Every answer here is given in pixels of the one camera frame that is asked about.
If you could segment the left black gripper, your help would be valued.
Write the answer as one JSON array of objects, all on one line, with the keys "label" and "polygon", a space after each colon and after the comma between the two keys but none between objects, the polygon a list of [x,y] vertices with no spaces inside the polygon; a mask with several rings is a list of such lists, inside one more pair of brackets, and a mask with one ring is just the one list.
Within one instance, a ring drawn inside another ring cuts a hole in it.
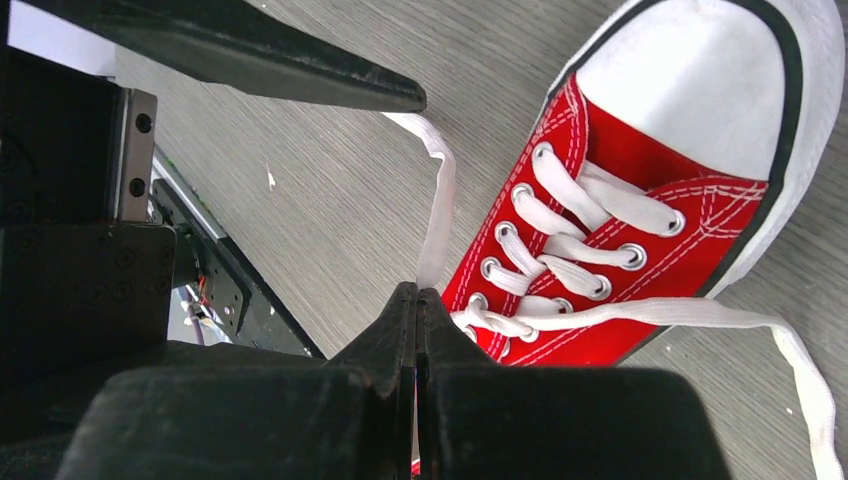
[{"label": "left black gripper", "polygon": [[176,236],[147,222],[156,100],[10,48],[1,142],[1,381],[167,335]]}]

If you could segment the red sneaker with laces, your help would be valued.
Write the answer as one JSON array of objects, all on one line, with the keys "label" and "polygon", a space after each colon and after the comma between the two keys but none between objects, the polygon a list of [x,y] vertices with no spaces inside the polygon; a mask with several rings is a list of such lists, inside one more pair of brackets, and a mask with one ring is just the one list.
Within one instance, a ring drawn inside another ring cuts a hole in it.
[{"label": "red sneaker with laces", "polygon": [[552,82],[442,299],[506,365],[611,365],[663,329],[770,330],[815,475],[833,395],[796,330],[722,306],[808,189],[839,111],[833,1],[628,1]]}]

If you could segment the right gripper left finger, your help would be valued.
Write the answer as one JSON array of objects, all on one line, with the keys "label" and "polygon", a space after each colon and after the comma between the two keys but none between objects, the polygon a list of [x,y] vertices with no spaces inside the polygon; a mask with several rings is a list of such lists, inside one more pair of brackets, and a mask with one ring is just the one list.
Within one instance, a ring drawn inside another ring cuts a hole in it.
[{"label": "right gripper left finger", "polygon": [[5,479],[408,479],[417,286],[328,360],[164,341],[1,395]]}]

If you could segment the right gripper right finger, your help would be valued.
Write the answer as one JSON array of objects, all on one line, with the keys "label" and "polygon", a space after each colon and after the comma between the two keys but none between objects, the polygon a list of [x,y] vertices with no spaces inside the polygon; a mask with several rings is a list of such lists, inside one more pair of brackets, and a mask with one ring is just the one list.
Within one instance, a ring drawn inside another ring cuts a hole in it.
[{"label": "right gripper right finger", "polygon": [[425,289],[416,307],[424,479],[727,479],[704,405],[645,368],[495,363]]}]

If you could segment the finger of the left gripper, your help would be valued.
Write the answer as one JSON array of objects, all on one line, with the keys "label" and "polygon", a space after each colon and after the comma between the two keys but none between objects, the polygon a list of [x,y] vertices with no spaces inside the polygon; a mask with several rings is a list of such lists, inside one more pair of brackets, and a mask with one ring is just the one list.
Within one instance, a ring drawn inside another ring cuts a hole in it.
[{"label": "finger of the left gripper", "polygon": [[377,112],[420,113],[415,80],[239,0],[52,0],[33,7],[198,81],[244,93]]}]

